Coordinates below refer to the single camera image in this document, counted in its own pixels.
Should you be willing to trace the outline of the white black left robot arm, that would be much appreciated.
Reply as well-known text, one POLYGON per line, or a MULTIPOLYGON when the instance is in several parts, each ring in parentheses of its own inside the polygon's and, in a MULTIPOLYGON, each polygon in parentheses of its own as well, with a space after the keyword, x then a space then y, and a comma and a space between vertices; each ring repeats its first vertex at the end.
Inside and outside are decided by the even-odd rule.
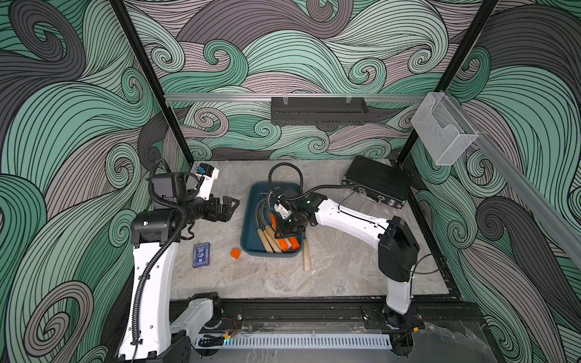
POLYGON ((206 325, 222 321, 217 293, 203 293, 169 319, 172 270, 185 227, 199 219, 228 222, 240 202, 212 194, 219 170, 207 163, 194 172, 172 172, 156 160, 148 179, 150 210, 130 224, 134 281, 130 316, 117 354, 119 362, 187 362, 206 325))

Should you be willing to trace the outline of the orange handle sickle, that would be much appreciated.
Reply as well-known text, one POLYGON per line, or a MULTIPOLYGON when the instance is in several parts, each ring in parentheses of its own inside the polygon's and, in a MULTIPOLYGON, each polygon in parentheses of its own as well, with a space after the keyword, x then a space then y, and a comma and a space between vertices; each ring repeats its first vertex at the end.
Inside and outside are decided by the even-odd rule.
POLYGON ((292 247, 292 250, 299 250, 300 249, 300 243, 296 237, 289 237, 288 240, 290 241, 290 245, 292 247))
POLYGON ((277 238, 276 237, 277 224, 276 224, 276 219, 275 219, 274 213, 272 211, 271 199, 272 199, 272 191, 269 192, 269 194, 268 194, 268 201, 267 201, 267 206, 269 208, 269 215, 270 215, 270 219, 271 219, 271 222, 272 222, 272 228, 274 230, 274 232, 272 233, 272 235, 275 238, 275 240, 278 242, 281 250, 283 252, 287 252, 290 249, 290 246, 291 246, 290 243, 287 242, 286 239, 281 239, 281 238, 277 238))

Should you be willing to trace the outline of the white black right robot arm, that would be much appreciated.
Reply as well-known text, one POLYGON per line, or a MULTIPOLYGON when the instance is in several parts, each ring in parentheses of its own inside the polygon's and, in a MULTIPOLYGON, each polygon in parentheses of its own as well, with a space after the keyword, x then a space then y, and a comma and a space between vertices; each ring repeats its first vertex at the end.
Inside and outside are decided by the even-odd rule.
POLYGON ((404 219, 369 216, 320 193, 323 189, 349 189, 358 193, 362 185, 347 179, 339 184, 317 185, 305 191, 304 175, 293 163, 275 164, 267 181, 266 205, 274 212, 276 238, 297 237, 309 226, 322 225, 365 242, 378 252, 378 268, 387 278, 387 308, 400 316, 409 314, 413 301, 412 282, 420 274, 417 265, 422 259, 419 257, 419 243, 404 219), (277 190, 273 175, 281 167, 290 167, 297 172, 297 191, 277 190))

